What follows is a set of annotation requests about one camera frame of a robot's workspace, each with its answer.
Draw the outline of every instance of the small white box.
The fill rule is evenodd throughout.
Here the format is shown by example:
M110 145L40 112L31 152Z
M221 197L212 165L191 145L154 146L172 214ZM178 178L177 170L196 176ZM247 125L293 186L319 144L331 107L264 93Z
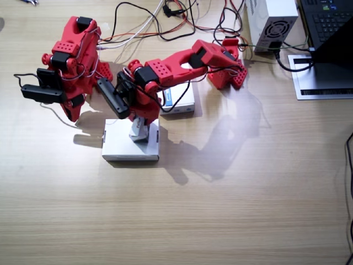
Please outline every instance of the small white box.
M159 112L160 115L174 114L174 113L183 113L183 112L193 112L195 110L195 97L194 91L192 89L192 84L190 83L190 87L182 99L178 102L175 108L171 112L163 112L162 110ZM186 90L188 84L179 84L175 87L168 88L164 91L165 94L165 106L163 109L169 110L174 105L174 103L180 98L181 94ZM163 104L163 92L158 92L158 96L162 98Z
M149 126L147 141L133 142L129 137L132 122L128 119L105 120L102 156L107 161L158 161L159 121Z

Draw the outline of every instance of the wood grain surface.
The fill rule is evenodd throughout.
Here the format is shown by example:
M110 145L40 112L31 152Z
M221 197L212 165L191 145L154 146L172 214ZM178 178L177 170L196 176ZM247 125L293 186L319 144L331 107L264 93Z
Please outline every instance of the wood grain surface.
M101 157L105 119L115 116L98 94L75 124L59 105L47 109L22 97L13 74L42 67L41 55L70 16L94 18L108 37L118 2L0 3L0 264L344 264L352 101L297 101L291 75L273 57L245 60L249 77L240 91L198 83L194 115L160 119L158 163ZM132 2L149 10L158 4ZM223 4L199 0L198 25L215 27ZM147 14L124 6L117 18L116 33L124 33ZM162 12L158 19L163 30L179 21ZM244 15L250 38L247 21ZM227 13L226 24L233 23ZM102 51L101 60L116 72L131 59L163 59L196 39L213 37L152 37ZM287 41L304 39L298 20ZM282 54L286 64L289 52Z

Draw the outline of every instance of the fan grille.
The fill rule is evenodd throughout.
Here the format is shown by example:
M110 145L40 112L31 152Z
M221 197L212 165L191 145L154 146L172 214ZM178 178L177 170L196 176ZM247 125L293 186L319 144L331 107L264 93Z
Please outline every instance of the fan grille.
M265 29L265 35L267 38L279 38L285 35L290 28L290 24L287 21L279 20L271 23Z

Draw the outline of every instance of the wire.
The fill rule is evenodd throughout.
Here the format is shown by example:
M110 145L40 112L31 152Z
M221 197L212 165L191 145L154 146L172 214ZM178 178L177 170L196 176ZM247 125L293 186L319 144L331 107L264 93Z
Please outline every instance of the wire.
M353 132L352 134L349 136L349 138L346 141L346 148L347 148L347 153L348 153L348 162L349 162L349 168L351 171L351 197L353 199L353 164L352 164L352 153L351 153L351 148L350 148L350 142L353 138ZM351 226L350 226L350 236L351 236L351 241L353 241L353 220L351 222ZM353 261L353 253L351 254L351 256L349 257L349 259L346 262L346 265L350 265L350 263Z
M73 80L79 79L81 76L83 76L83 74L86 72L86 68L81 63L78 63L78 65L83 66L83 70L82 70L82 72L79 75L77 75L75 77L72 77L72 78L64 78L64 77L62 77L62 71L61 71L61 69L59 69L59 73L60 73L61 79L64 80L64 81L73 81Z
M21 84L20 76L34 76L38 79L39 85L41 86L44 85L43 81L39 78L39 76L35 75L34 73L15 73L13 76L18 79L18 84L20 85L21 88L22 88L22 84Z
M111 37L108 39L108 41L112 40L113 37L114 37L114 32L115 32L115 28L116 28L116 20L117 20L117 9L118 9L122 4L129 4L129 5L131 5L131 6L134 6L134 7L137 7L137 8L139 8L139 9L145 10L145 11L147 11L147 12L151 15L151 17L146 21L146 23L141 27L141 29L140 29L137 33L135 33L132 37L130 37L129 39L127 39L126 41L124 41L122 44L117 45L117 46L113 46L113 47L105 47L105 49L115 49L115 48L122 47L122 46L124 46L125 44L127 44L129 41L131 41L133 38L135 38L135 37L136 37L141 31L143 31L144 28L150 23L150 21L152 20L152 18L155 18L155 19L156 19L156 16L155 16L155 15L158 13L159 9L161 8L162 3L163 3L163 0L161 0L161 1L159 2L158 6L157 6L156 10L153 12L153 14L152 14L150 11L148 11L146 8L139 7L139 6L137 6L137 5L135 5L135 4L132 4L132 3L129 3L129 2L121 2L121 3L119 3L119 4L116 6L116 8L115 8L115 19L114 19L113 33L111 34Z
M305 70L308 70L310 68L312 68L314 66L314 62L311 62L309 63L309 65L307 67L304 67L304 68L301 68L301 69L290 69L288 67L286 67L282 62L281 62L281 58L280 58L280 51L275 51L275 57L276 57L276 60L277 62L279 63L279 65L286 71L288 72L292 72L292 73L297 73L297 72L302 72L302 71L305 71Z
M168 3L170 2L174 2L174 0L165 0L164 4L165 6L168 7L168 11L170 13L166 13L166 11L164 11L164 14L170 14L170 15L173 15L173 16L176 16L176 15L180 15L180 14L183 14L184 12L187 12L189 9L191 9L191 7L197 2L197 0L194 0L194 2L191 4L191 6L189 6L188 8L186 8L186 6L182 3L182 5L184 6L184 9L179 9L179 10L170 10L169 6L168 6Z
M292 49L295 49L295 50L297 50L297 51L310 51L309 49L297 48L297 47L295 47L295 46L292 46L292 45L286 43L285 41L283 42L283 44L286 45L286 46L288 46L288 47L291 47Z
M97 67L98 67L98 62L99 62L99 59L100 59L100 51L101 51L101 46L99 45L99 53L98 53L97 61L95 62L94 70L89 75L87 75L85 77L91 77L96 72Z
M153 34L151 34L151 35L159 36L161 39L163 39L163 40L165 40L165 41L172 41L172 40L176 40L176 39L183 38L183 37L186 37L186 36L191 36L191 35L195 34L195 32L196 32L195 21L194 21L194 16L193 16L193 14L192 14L192 9L190 9L190 14L191 14L192 24L193 24L193 26L194 26L193 31L192 31L191 33L187 33L187 34L183 34L183 35L180 35L180 36L173 37L173 38L171 38L171 39L167 39L167 38L165 38L165 37L163 36L165 33L161 32L161 24L160 24L159 20L158 20L157 17L156 17L154 14L152 14L148 9L143 8L143 7L140 7L140 6L137 6L137 5L132 4L132 3L129 3L129 2L122 2L122 3L129 4L129 5L131 5L131 6L137 7L137 8L139 8L139 9L142 9L142 10L146 11L147 13L149 13L149 14L152 16L152 18L155 19L155 21L156 21L156 23L157 23L157 31L158 31L158 33L155 33L155 34L153 33ZM183 23L180 23L180 24L179 24L178 26L176 26L173 30L176 31L176 30L179 29L182 25L183 25ZM130 37L129 40L131 40L132 38L134 38L136 35L137 35L137 34L134 34L134 36ZM112 43L112 42L110 41L110 39L112 39L113 37L114 37L114 36L112 36L112 37L110 37L110 38L108 38L108 39L104 39L103 41L107 41L107 42L109 42L109 43ZM104 50L104 49L115 49L115 48L117 48L117 47L123 46L124 43L126 43L126 41L123 41L122 44L120 44L120 45L118 45L118 46L104 47L104 48L102 48L102 49L103 49L103 50Z
M181 2L180 0L166 0L166 1L167 1L167 2L175 2L175 3L178 5L178 7L179 7L180 9L182 9L182 7L184 7L184 9L188 9L188 8L186 8L185 4L184 4L183 2ZM170 29L170 30L167 30L167 31L161 32L161 33L157 33L157 32L155 32L155 33L139 33L138 36L136 36L135 38L136 38L136 39L144 39L144 38L148 38L148 37L152 37L152 36L160 36L160 35L168 34L168 33L177 31L177 30L180 29L185 23L188 23L188 24L194 26L193 23L190 22L190 21L187 19L187 17L188 17L188 12L186 11L186 15L183 14L183 21L182 21L179 25L177 25L176 27L174 27L173 29ZM195 25L195 28L198 29L198 30L201 30L201 31L205 31L205 32L213 31L213 30L214 30L214 28L208 28L208 27L197 26L197 25ZM234 35L237 34L237 32L236 32L234 29L230 29L230 28L223 28L223 27L222 27L222 29L219 28L219 29L217 29L217 31L232 33L232 34L234 34ZM124 35L134 35L134 34L135 34L135 33L123 33L123 34L114 35L113 38L115 38L115 37L120 37L120 36L124 36ZM120 40L120 41L111 41L110 39L111 39L111 37L106 38L106 39L102 39L101 42L104 42L104 43L100 43L100 44L101 44L101 45L106 45L106 44L113 44L113 43L114 43L114 44L123 43L123 42L127 41L129 38L124 39L124 40Z
M222 47L224 47L224 46L223 46L222 43L216 38L216 33L217 33L217 29L218 29L218 28L224 29L224 28L222 27L222 24L223 24L224 20L226 19L226 10L229 10L229 11L231 11L232 13L234 13L234 14L236 15L236 20L239 19L240 27L239 27L238 30L235 30L235 31L234 31L234 32L237 34L237 36L240 36L239 31L241 31L241 30L243 29L243 22L242 22L242 19L241 19L240 15L239 15L239 12L238 12L236 9L235 9L235 10L232 10L232 9L230 9L230 8L228 8L228 7L224 7L223 10L222 10L221 21L220 21L220 23L215 27L215 29L214 29L214 31L213 31L213 38L214 38L214 41L215 41L216 43L218 43L218 44L219 44L220 46L222 46Z
M180 38L183 38L183 37L187 37L187 36L194 35L195 32L196 32L196 26L195 26L194 16L193 16L193 14L192 14L192 8L190 8L190 15L191 15L192 25L193 25L193 27L194 27L192 32L187 33L187 34L183 34L183 35L179 35L179 36L176 36L176 37L173 37L173 38L170 38L170 39L167 39L167 38L165 38L163 35L160 34L160 31L159 31L159 29L158 29L158 34L159 34L159 36L161 37L161 39L162 39L162 40L165 40L165 41L172 41L172 40L176 40L176 39L180 39Z
M267 49L268 51L276 51L276 50L286 50L286 49L294 49L296 47L301 47L301 46L307 45L308 41L309 41L309 36L306 37L305 42L303 44L298 44L298 45L288 46L288 47L268 48L268 47L257 46L252 44L240 44L240 46L257 47L257 48Z

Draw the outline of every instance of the white cable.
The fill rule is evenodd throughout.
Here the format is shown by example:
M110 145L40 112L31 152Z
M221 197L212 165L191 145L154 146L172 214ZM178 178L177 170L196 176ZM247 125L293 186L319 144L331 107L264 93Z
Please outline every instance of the white cable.
M156 8L156 10L153 12L153 15L157 15L158 11L160 10L162 4L163 4L164 0L161 0ZM136 32L132 37L130 37L128 40L124 41L123 43L116 45L116 46L108 46L108 47L101 47L101 50L106 50L106 49L117 49L120 47L123 47L124 45L126 45L127 43L129 43L133 38L135 38L141 31L143 31L145 29L145 27L151 22L153 16L150 16L150 18L145 22L145 24L142 26L141 29L139 29L138 32Z
M99 53L98 53L98 58L97 58L97 61L95 62L95 67L94 67L94 70L88 75L88 76L85 76L85 77L91 77L92 75L94 75L94 73L96 72L97 70L97 67L98 67L98 62L99 62L99 59L100 59L100 50L99 49Z

